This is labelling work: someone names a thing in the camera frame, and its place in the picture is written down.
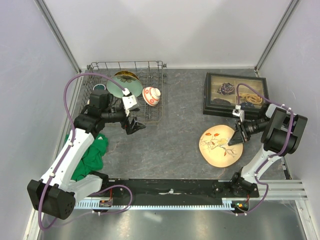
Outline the cream bird plate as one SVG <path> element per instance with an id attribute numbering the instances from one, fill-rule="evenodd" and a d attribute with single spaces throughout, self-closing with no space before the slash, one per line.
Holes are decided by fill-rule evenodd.
<path id="1" fill-rule="evenodd" d="M 237 162 L 243 154 L 242 143 L 229 146 L 235 131 L 227 125 L 215 125 L 207 129 L 199 139 L 199 151 L 212 166 L 226 168 Z"/>

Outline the green flower plate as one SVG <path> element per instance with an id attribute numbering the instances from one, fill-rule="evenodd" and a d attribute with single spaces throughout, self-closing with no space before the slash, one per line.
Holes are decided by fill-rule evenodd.
<path id="1" fill-rule="evenodd" d="M 113 76 L 112 79 L 123 88 L 128 89 L 136 97 L 139 97 L 143 91 L 142 83 L 133 76 L 120 74 Z M 114 97 L 122 98 L 124 96 L 123 91 L 110 80 L 106 83 L 106 89 L 113 94 Z"/>

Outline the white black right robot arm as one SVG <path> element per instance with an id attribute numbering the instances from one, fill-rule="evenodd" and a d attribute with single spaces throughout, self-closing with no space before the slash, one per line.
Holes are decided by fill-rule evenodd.
<path id="1" fill-rule="evenodd" d="M 206 130 L 199 139 L 199 150 L 212 166 L 226 168 L 238 161 L 252 135 L 261 133 L 261 148 L 253 159 L 229 184 L 229 191 L 235 197 L 247 191 L 247 184 L 257 184 L 261 175 L 277 160 L 293 154 L 301 141 L 308 119 L 294 114 L 291 108 L 273 103 L 266 104 L 262 116 L 255 120 L 245 120 L 240 105 L 233 110 L 239 119 L 235 128 L 216 125 Z"/>

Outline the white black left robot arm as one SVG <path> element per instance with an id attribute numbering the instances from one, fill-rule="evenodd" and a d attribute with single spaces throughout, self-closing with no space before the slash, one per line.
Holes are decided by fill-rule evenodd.
<path id="1" fill-rule="evenodd" d="M 67 219 L 75 205 L 95 193 L 106 196 L 110 185 L 104 177 L 93 170 L 81 180 L 72 180 L 81 158 L 107 123 L 120 123 L 128 135 L 145 126 L 135 118 L 130 121 L 131 111 L 138 111 L 137 98 L 128 90 L 123 91 L 120 107 L 115 109 L 113 95 L 107 90 L 95 90 L 89 103 L 74 119 L 69 138 L 51 167 L 40 180 L 27 185 L 33 208 L 38 214 L 48 214 L 61 220 Z"/>

